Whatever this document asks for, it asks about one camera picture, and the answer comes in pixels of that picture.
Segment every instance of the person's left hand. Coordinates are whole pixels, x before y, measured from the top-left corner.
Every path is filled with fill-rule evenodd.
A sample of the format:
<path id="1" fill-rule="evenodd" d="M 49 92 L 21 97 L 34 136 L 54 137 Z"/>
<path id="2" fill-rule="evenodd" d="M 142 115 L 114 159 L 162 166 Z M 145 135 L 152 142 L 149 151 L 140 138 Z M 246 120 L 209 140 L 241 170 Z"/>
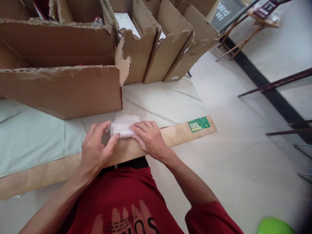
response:
<path id="1" fill-rule="evenodd" d="M 119 133 L 113 135 L 107 145 L 103 145 L 102 135 L 107 133 L 111 121 L 91 125 L 82 144 L 82 159 L 78 172 L 85 179 L 93 180 L 103 168 L 105 161 L 112 155 Z"/>

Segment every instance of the green object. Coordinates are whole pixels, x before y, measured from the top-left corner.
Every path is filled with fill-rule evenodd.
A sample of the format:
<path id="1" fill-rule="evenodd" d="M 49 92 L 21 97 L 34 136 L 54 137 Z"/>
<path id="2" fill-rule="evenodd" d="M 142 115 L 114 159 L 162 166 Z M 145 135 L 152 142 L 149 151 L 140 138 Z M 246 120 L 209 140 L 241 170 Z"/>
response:
<path id="1" fill-rule="evenodd" d="M 197 132 L 199 130 L 210 127 L 210 124 L 209 124 L 206 117 L 201 117 L 199 119 L 188 121 L 188 124 L 189 124 L 189 127 L 191 128 L 192 132 Z"/>
<path id="2" fill-rule="evenodd" d="M 257 234 L 296 234 L 296 232 L 277 218 L 265 217 L 259 223 Z"/>

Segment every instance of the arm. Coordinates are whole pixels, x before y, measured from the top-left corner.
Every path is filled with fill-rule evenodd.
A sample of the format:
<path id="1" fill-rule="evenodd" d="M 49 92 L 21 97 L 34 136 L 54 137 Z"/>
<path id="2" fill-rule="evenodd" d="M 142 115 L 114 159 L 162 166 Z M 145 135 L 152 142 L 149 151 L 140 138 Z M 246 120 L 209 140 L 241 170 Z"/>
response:
<path id="1" fill-rule="evenodd" d="M 173 149 L 166 146 L 155 122 L 142 121 L 130 128 L 136 133 L 133 138 L 142 150 L 162 162 L 172 172 L 192 206 L 213 201 L 220 203 L 206 183 L 178 158 Z"/>
<path id="2" fill-rule="evenodd" d="M 106 121 L 90 127 L 82 145 L 82 159 L 77 171 L 31 218 L 20 234 L 56 233 L 59 230 L 76 200 L 113 153 L 119 134 L 112 136 L 106 146 L 101 144 L 102 135 L 110 123 Z"/>

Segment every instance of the hand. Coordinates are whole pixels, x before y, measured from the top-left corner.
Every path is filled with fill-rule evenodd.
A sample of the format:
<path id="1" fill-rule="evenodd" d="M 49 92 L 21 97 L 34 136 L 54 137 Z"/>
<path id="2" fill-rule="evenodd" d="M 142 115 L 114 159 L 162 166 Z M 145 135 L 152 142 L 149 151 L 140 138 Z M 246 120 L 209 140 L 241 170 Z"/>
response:
<path id="1" fill-rule="evenodd" d="M 172 149 L 166 146 L 162 134 L 154 121 L 136 122 L 130 126 L 130 129 L 136 133 L 132 138 L 138 142 L 141 149 L 162 163 L 173 152 Z"/>
<path id="2" fill-rule="evenodd" d="M 93 180 L 103 168 L 105 161 L 112 155 L 119 133 L 110 138 L 107 145 L 101 143 L 102 135 L 107 133 L 111 121 L 91 125 L 82 143 L 82 159 L 78 172 L 88 180 Z"/>

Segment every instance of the green slipper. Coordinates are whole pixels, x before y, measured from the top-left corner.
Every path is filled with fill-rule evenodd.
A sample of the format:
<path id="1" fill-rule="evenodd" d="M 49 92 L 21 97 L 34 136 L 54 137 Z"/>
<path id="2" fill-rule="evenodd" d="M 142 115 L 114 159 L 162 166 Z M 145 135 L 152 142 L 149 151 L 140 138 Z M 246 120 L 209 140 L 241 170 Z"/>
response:
<path id="1" fill-rule="evenodd" d="M 296 234 L 296 232 L 287 223 L 267 216 L 259 223 L 257 234 Z"/>

